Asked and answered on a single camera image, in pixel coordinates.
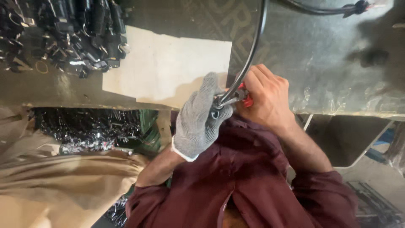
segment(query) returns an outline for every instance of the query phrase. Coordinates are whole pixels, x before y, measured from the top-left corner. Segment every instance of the left hand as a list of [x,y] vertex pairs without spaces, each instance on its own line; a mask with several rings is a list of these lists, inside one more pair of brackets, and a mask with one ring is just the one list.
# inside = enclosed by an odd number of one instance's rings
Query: left hand
[[210,116],[214,96],[221,92],[216,73],[209,73],[203,79],[198,92],[194,92],[176,121],[173,150],[186,161],[194,161],[218,138],[222,122],[232,116],[232,107],[224,106],[217,119]]

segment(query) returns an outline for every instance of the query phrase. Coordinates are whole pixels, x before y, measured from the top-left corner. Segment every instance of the black cable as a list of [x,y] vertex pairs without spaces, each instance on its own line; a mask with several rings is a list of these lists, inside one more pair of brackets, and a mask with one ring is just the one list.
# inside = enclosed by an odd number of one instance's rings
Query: black cable
[[303,4],[301,2],[297,2],[296,0],[283,0],[285,2],[288,2],[290,5],[300,9],[304,10],[306,12],[312,13],[312,14],[318,14],[318,15],[336,15],[336,14],[346,14],[348,16],[352,14],[361,14],[365,12],[370,4],[368,1],[365,0],[360,0],[356,2],[355,4],[347,4],[343,6],[342,8],[318,8],[310,5]]
[[227,92],[225,92],[225,94],[222,97],[218,97],[214,101],[213,107],[216,108],[216,109],[221,109],[223,103],[225,103],[225,102],[229,101],[230,99],[232,99],[232,97],[235,95],[236,90],[238,89],[238,87],[242,83],[246,73],[249,71],[250,65],[252,64],[254,54],[256,53],[256,50],[258,49],[260,35],[263,34],[264,26],[266,24],[268,1],[269,0],[262,0],[261,1],[260,18],[258,20],[257,29],[256,29],[255,36],[254,36],[254,39],[253,39],[253,44],[252,44],[252,47],[250,49],[249,56],[247,57],[246,63],[243,66],[242,71],[240,72],[240,74],[237,75],[235,81],[229,87],[229,90]]

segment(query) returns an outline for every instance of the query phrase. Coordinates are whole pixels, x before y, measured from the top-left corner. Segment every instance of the red handle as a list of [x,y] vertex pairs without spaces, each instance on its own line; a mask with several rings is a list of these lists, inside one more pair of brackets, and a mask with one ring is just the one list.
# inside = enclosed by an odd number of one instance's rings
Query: red handle
[[[239,89],[244,89],[247,91],[245,83],[242,82],[242,84],[238,87]],[[245,106],[245,108],[250,107],[253,105],[253,99],[250,97],[250,94],[248,93],[246,95],[246,98],[242,100],[243,102],[243,106]]]

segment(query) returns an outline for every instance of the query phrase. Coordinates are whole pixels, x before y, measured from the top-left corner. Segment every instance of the shirt sleeve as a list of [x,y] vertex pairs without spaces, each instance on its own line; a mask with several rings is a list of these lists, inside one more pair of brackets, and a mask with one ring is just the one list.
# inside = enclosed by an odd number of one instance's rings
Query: shirt sleeve
[[148,227],[148,223],[153,220],[151,217],[156,215],[169,191],[164,184],[135,187],[125,205],[125,214],[128,218],[125,227]]
[[292,181],[294,195],[323,227],[354,228],[357,196],[336,172],[298,174]]

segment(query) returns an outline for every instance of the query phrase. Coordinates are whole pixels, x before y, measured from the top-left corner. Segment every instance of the maroon shirt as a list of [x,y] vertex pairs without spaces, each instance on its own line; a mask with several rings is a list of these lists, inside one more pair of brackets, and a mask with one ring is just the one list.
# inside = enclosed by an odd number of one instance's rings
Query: maroon shirt
[[339,173],[300,173],[291,190],[287,167],[274,134],[233,116],[211,147],[174,170],[171,188],[135,187],[125,227],[220,228],[231,195],[252,228],[358,227],[357,197]]

